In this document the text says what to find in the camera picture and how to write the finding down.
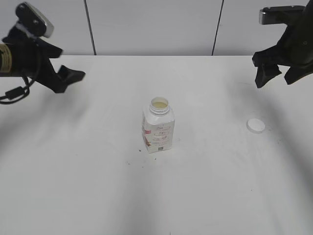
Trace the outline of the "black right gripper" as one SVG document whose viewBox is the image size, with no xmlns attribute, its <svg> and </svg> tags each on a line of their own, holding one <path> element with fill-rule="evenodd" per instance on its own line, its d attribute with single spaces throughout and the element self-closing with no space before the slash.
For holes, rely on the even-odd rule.
<svg viewBox="0 0 313 235">
<path fill-rule="evenodd" d="M 307 3 L 294 25 L 286 25 L 276 45 L 254 53 L 252 61 L 257 67 L 255 84 L 258 89 L 282 73 L 277 65 L 290 67 L 284 76 L 288 85 L 312 74 L 313 2 Z"/>
</svg>

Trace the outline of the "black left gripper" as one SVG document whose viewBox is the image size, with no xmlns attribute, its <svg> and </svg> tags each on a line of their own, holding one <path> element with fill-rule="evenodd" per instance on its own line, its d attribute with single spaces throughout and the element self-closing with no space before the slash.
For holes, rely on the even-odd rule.
<svg viewBox="0 0 313 235">
<path fill-rule="evenodd" d="M 1 53 L 2 77 L 25 75 L 59 94 L 64 93 L 68 85 L 82 81 L 86 75 L 64 65 L 56 72 L 50 59 L 59 58 L 62 49 L 22 31 L 16 25 L 2 42 L 2 46 L 7 46 Z"/>
</svg>

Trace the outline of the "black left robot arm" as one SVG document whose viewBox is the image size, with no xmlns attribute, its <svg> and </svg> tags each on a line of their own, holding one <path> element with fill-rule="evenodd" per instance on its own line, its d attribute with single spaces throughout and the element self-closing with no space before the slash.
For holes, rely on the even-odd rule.
<svg viewBox="0 0 313 235">
<path fill-rule="evenodd" d="M 29 37 L 14 26 L 0 45 L 0 75 L 26 76 L 56 94 L 64 93 L 69 85 L 82 81 L 86 74 L 64 65 L 56 72 L 50 60 L 59 58 L 62 53 L 61 48 L 40 38 Z"/>
</svg>

